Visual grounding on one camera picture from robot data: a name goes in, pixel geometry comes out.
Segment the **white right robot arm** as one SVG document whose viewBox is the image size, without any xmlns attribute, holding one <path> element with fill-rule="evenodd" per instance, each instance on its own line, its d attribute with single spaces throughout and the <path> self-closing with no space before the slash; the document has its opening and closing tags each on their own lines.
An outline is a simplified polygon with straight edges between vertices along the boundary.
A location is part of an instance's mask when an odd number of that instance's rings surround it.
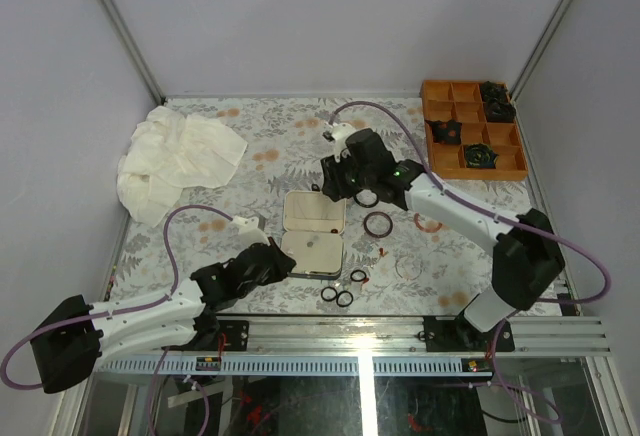
<svg viewBox="0 0 640 436">
<path fill-rule="evenodd" d="M 384 203 L 448 226 L 492 257 L 489 287 L 461 311 L 455 328 L 463 348 L 482 348 L 501 320 L 530 309 L 564 270 L 549 219 L 540 211 L 499 212 L 470 196 L 458 196 L 424 164 L 396 160 L 369 128 L 338 124 L 323 136 L 333 145 L 332 155 L 321 161 L 322 191 L 331 200 L 368 190 Z"/>
</svg>

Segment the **cream and navy jewelry box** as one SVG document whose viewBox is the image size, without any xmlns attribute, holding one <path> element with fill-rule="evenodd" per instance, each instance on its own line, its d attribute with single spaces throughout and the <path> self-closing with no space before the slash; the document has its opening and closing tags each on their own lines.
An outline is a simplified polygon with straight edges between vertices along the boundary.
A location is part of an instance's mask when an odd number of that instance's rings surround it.
<svg viewBox="0 0 640 436">
<path fill-rule="evenodd" d="M 296 261 L 291 277 L 336 280 L 343 266 L 346 201 L 318 191 L 290 191 L 284 200 L 281 250 Z M 338 229 L 332 234 L 331 229 Z M 307 242 L 313 241 L 313 247 Z"/>
</svg>

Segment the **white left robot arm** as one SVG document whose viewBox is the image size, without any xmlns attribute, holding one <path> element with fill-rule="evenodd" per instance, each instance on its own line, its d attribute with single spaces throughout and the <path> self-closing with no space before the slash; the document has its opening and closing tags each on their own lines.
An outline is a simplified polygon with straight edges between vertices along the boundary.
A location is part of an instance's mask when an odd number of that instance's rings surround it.
<svg viewBox="0 0 640 436">
<path fill-rule="evenodd" d="M 65 391 L 106 363 L 160 348 L 211 350 L 218 312 L 259 286 L 283 281 L 296 262 L 274 241 L 198 269 L 171 295 L 160 291 L 112 303 L 65 299 L 38 326 L 31 349 L 47 394 Z"/>
</svg>

